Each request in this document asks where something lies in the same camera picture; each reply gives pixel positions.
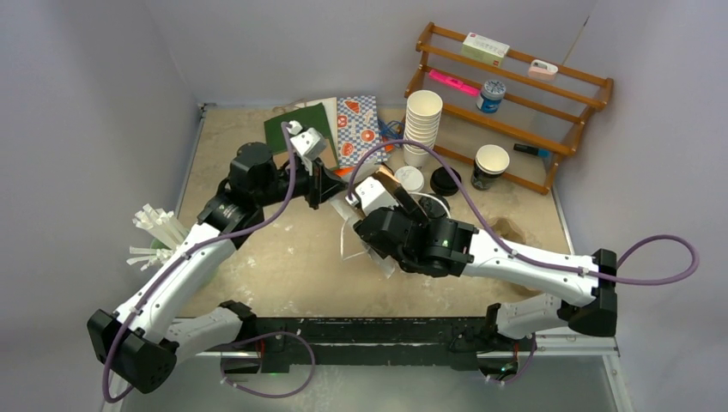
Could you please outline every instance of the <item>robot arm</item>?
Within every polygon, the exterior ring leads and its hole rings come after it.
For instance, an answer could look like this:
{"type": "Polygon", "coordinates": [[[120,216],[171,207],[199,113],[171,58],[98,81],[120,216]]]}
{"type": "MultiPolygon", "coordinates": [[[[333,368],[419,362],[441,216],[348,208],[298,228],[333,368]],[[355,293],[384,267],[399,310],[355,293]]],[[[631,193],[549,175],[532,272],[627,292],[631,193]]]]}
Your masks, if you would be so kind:
{"type": "MultiPolygon", "coordinates": [[[[445,217],[430,219],[386,174],[375,173],[349,203],[366,217],[354,225],[361,240],[381,258],[393,258],[406,272],[440,276],[484,276],[541,290],[544,294],[488,308],[492,332],[510,339],[568,326],[590,336],[616,333],[613,282],[561,270],[543,269],[504,251],[485,231],[445,217]]],[[[616,254],[599,250],[573,256],[506,243],[538,261],[616,275],[616,254]]]]}
{"type": "Polygon", "coordinates": [[[292,167],[296,170],[293,196],[304,197],[313,209],[346,188],[318,159],[325,148],[323,137],[314,129],[303,130],[295,122],[289,125],[289,130],[297,134],[291,138],[295,164],[276,167],[264,143],[240,147],[230,163],[230,173],[169,261],[116,311],[98,310],[88,320],[94,352],[102,363],[106,362],[122,324],[127,323],[111,367],[140,392],[149,393],[159,387],[177,363],[214,346],[236,341],[239,336],[250,335],[249,329],[254,328],[255,316],[250,308],[237,302],[224,302],[207,315],[173,324],[188,299],[249,235],[216,241],[191,255],[187,251],[206,240],[262,222],[263,207],[285,198],[292,167]],[[185,261],[162,278],[180,257],[185,261]],[[143,308],[137,310],[139,299],[157,282],[161,283],[143,308]]]}

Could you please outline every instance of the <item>white lid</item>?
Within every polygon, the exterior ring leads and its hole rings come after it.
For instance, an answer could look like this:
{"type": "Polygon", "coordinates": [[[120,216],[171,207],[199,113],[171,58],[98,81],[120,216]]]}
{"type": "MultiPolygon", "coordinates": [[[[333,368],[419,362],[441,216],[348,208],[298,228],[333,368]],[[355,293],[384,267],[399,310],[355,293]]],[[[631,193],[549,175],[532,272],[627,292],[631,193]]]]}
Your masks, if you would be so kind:
{"type": "Polygon", "coordinates": [[[394,177],[406,191],[421,191],[425,187],[425,177],[416,167],[404,166],[394,172],[394,177]]]}
{"type": "Polygon", "coordinates": [[[486,144],[478,149],[476,163],[482,170],[488,173],[498,174],[508,169],[508,165],[511,163],[511,157],[501,146],[486,144]]]}

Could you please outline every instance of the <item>wooden rack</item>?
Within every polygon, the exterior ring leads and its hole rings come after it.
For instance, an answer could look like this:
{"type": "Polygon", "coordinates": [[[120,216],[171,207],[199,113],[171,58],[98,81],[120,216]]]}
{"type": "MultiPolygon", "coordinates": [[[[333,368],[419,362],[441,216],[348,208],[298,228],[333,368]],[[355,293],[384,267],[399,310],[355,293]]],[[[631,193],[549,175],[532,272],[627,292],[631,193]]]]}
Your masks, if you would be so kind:
{"type": "MultiPolygon", "coordinates": [[[[422,84],[424,82],[425,74],[428,73],[430,70],[435,69],[439,71],[440,73],[454,77],[461,82],[472,86],[473,88],[478,88],[482,86],[480,82],[474,82],[470,79],[466,79],[461,76],[454,75],[453,73],[448,73],[444,70],[440,70],[437,68],[434,68],[430,65],[428,65],[428,59],[430,54],[434,54],[437,56],[442,56],[443,58],[449,58],[451,60],[454,60],[456,62],[460,62],[462,64],[467,64],[469,66],[478,68],[480,70],[485,70],[487,72],[503,76],[506,79],[513,80],[516,82],[521,82],[524,84],[527,84],[529,86],[532,86],[534,88],[539,88],[541,90],[558,94],[560,96],[563,96],[567,99],[577,101],[579,103],[582,103],[585,105],[584,110],[581,112],[579,116],[574,116],[572,114],[563,112],[561,110],[557,110],[553,107],[549,107],[546,105],[543,105],[541,103],[537,103],[533,100],[528,100],[523,97],[518,97],[511,93],[506,93],[505,100],[511,101],[513,103],[519,104],[521,106],[529,107],[533,110],[539,111],[541,113],[546,113],[550,116],[554,116],[563,120],[566,120],[570,123],[572,123],[572,127],[569,130],[569,132],[566,134],[565,138],[563,139],[562,143],[551,141],[543,136],[539,136],[535,133],[531,133],[526,130],[521,130],[515,126],[511,126],[510,124],[505,124],[503,122],[499,122],[497,120],[494,120],[492,118],[489,118],[487,116],[484,116],[482,113],[475,113],[467,111],[461,107],[457,107],[454,105],[450,105],[445,103],[443,105],[443,112],[451,114],[453,116],[456,116],[458,118],[467,120],[471,123],[481,125],[483,127],[487,127],[492,130],[499,131],[507,136],[510,136],[514,139],[518,139],[523,142],[527,142],[530,145],[538,146],[539,148],[545,148],[549,150],[553,155],[551,156],[551,161],[549,164],[548,171],[546,173],[546,179],[542,184],[531,182],[530,180],[522,179],[518,176],[514,176],[510,173],[504,173],[503,176],[511,180],[512,182],[515,182],[519,185],[523,185],[533,191],[537,191],[541,194],[547,194],[551,190],[551,186],[554,183],[554,178],[556,175],[556,171],[559,168],[559,164],[564,160],[566,156],[571,156],[576,153],[576,149],[579,147],[579,143],[581,141],[581,136],[584,133],[584,128],[586,127],[586,122],[592,117],[594,112],[600,112],[602,109],[604,109],[607,106],[607,103],[610,101],[610,97],[612,94],[612,88],[614,85],[614,82],[610,78],[603,79],[601,77],[597,77],[594,75],[590,75],[588,73],[584,73],[582,71],[578,71],[575,69],[568,68],[566,66],[562,66],[560,64],[554,64],[559,68],[559,74],[558,76],[569,76],[573,77],[575,79],[579,79],[583,82],[589,82],[591,84],[594,84],[596,86],[599,86],[599,90],[597,91],[597,94],[594,97],[587,97],[583,96],[581,94],[577,94],[574,92],[571,92],[569,90],[558,88],[554,85],[551,85],[546,82],[540,82],[538,80],[531,79],[530,77],[520,75],[518,73],[513,73],[512,71],[504,70],[499,67],[491,66],[489,64],[485,64],[482,62],[479,62],[477,60],[467,58],[465,56],[461,56],[457,53],[447,51],[444,49],[441,49],[439,47],[434,47],[430,44],[430,41],[432,39],[433,34],[438,34],[440,36],[446,37],[448,39],[453,39],[458,42],[463,42],[465,40],[465,34],[453,32],[452,30],[448,30],[443,27],[437,27],[434,25],[434,23],[430,22],[427,24],[425,29],[422,31],[422,34],[420,34],[419,39],[417,39],[417,45],[415,46],[415,49],[418,52],[422,53],[422,56],[420,57],[420,65],[417,67],[417,71],[412,76],[412,80],[409,81],[409,84],[407,85],[407,88],[404,90],[404,97],[410,96],[411,93],[422,89],[422,84]]],[[[535,57],[530,56],[528,54],[522,53],[520,51],[515,51],[513,49],[510,49],[507,54],[508,58],[514,58],[516,60],[519,60],[521,62],[525,62],[530,64],[531,61],[535,59],[535,57]]],[[[463,154],[455,153],[447,148],[442,148],[440,146],[434,147],[435,152],[459,160],[459,161],[465,161],[470,164],[472,164],[473,160],[465,156],[463,154]]]]}

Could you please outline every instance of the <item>small jar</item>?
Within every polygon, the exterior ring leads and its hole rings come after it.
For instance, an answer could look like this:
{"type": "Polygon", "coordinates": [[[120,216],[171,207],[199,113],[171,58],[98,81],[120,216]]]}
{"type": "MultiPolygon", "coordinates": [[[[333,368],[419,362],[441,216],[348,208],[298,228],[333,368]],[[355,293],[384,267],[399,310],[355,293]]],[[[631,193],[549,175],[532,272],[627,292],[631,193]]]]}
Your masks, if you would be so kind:
{"type": "Polygon", "coordinates": [[[508,152],[494,144],[481,146],[473,160],[473,174],[470,183],[479,191],[487,191],[506,172],[511,163],[508,152]]]}
{"type": "Polygon", "coordinates": [[[488,80],[476,98],[476,106],[484,113],[495,113],[506,95],[506,85],[500,80],[488,80]]]}

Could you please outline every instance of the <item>beige tabletop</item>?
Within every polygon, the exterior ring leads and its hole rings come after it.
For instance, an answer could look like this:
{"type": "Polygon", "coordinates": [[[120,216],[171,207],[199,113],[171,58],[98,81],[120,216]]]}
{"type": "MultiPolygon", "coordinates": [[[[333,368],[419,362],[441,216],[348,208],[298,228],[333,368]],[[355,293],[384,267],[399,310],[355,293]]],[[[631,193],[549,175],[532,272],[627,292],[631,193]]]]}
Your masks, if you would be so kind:
{"type": "MultiPolygon", "coordinates": [[[[403,109],[379,110],[386,119],[400,119],[403,109]]],[[[263,122],[275,116],[270,109],[208,110],[185,189],[180,220],[187,226],[212,196],[217,184],[228,175],[229,163],[245,142],[264,141],[263,122]]],[[[474,125],[443,117],[438,144],[474,153],[490,142],[513,146],[506,137],[484,132],[474,125]]],[[[512,154],[509,172],[537,178],[543,165],[525,154],[512,154]]],[[[449,161],[464,180],[471,166],[449,161]]],[[[389,166],[402,166],[397,149],[389,166]]],[[[426,179],[437,167],[431,159],[422,169],[426,179]]],[[[549,251],[568,252],[566,236],[551,195],[542,196],[505,180],[486,192],[470,187],[477,207],[487,219],[507,217],[522,229],[525,243],[549,251]]],[[[452,217],[475,223],[461,195],[448,197],[452,217]]],[[[265,208],[269,216],[277,205],[265,208]]],[[[397,269],[387,278],[365,255],[342,262],[340,231],[342,219],[329,204],[309,209],[295,199],[281,217],[253,234],[218,270],[215,278],[199,290],[180,313],[196,317],[224,300],[251,306],[258,316],[278,317],[444,317],[480,316],[495,302],[513,302],[530,295],[512,284],[483,277],[431,278],[397,269]]],[[[347,230],[344,254],[361,250],[355,233],[347,230]]]]}

